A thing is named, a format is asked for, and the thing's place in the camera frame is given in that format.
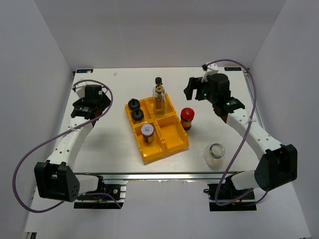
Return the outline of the brown jar white lid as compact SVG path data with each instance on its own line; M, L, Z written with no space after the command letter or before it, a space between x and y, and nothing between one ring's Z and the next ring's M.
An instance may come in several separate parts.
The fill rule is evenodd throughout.
M144 124L141 127L141 133L143 136L143 140L146 143L152 143L154 141L154 127L152 124Z

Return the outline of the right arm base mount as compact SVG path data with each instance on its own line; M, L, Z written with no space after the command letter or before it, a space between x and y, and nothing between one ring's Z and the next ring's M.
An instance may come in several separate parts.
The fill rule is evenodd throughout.
M236 202L233 202L226 206L218 206L215 203L215 192L217 189L218 184L208 184L207 188L203 190L205 194L208 195L209 198L209 210L211 212L238 212L238 211L256 211L257 207L255 203L255 194L254 192L250 192L245 197ZM241 191L231 191L228 189L225 184L221 185L221 188L218 193L218 202L219 203L226 203L231 201L242 194L249 192L249 189L241 190Z

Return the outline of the glass spice jar black lid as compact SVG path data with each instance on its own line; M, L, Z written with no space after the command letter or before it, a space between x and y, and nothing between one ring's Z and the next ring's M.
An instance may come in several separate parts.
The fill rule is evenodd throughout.
M131 112L131 117L135 123L142 122L144 120L144 112L142 109L134 109Z

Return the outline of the glass oil bottle gold stopper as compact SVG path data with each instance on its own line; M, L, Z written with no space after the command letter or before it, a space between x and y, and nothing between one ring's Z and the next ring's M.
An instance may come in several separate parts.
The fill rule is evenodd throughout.
M153 97L154 100L154 113L156 115L163 115L165 113L165 99L164 101L160 97Z

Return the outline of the red lid sauce jar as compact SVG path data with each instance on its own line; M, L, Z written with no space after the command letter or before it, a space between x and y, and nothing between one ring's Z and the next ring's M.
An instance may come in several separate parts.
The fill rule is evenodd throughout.
M180 122L185 131L188 131L191 128L194 116L195 112L192 108L184 108L181 110Z

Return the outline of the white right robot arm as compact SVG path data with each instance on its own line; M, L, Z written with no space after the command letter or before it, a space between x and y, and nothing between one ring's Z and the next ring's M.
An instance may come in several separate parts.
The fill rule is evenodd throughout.
M257 122L249 118L245 106L231 96L230 82L225 74L191 77L184 89L187 100L208 100L214 112L236 130L255 152L259 164L255 170L244 171L226 178L226 195L238 198L245 189L261 188L269 192L297 178L298 152L292 145L283 145L271 137Z

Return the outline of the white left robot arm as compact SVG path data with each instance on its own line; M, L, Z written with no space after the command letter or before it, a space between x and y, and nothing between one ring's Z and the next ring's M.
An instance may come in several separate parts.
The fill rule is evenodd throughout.
M104 196L105 186L99 176L76 175L73 169L85 138L110 104L101 85L84 87L84 96L73 104L69 132L62 136L47 160L34 168L40 197L73 202L87 192L95 199Z

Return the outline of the white powder jar black lid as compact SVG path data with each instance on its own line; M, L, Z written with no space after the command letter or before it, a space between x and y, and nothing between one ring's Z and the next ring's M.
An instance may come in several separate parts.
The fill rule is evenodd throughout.
M135 99L135 98L132 98L128 101L128 107L131 111L134 111L136 109L139 109L140 108L140 101Z

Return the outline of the dark soy sauce bottle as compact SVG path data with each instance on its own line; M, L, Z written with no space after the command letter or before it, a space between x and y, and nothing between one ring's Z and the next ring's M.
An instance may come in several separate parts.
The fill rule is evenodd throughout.
M165 99L165 88L162 85L162 78L156 77L155 78L155 86L153 87L153 97L160 97L164 101Z

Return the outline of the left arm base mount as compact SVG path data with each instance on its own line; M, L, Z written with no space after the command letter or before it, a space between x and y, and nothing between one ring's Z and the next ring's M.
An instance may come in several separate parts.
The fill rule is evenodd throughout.
M78 196L74 201L74 209L119 210L126 197L126 183L108 182L102 184L102 193L89 192Z

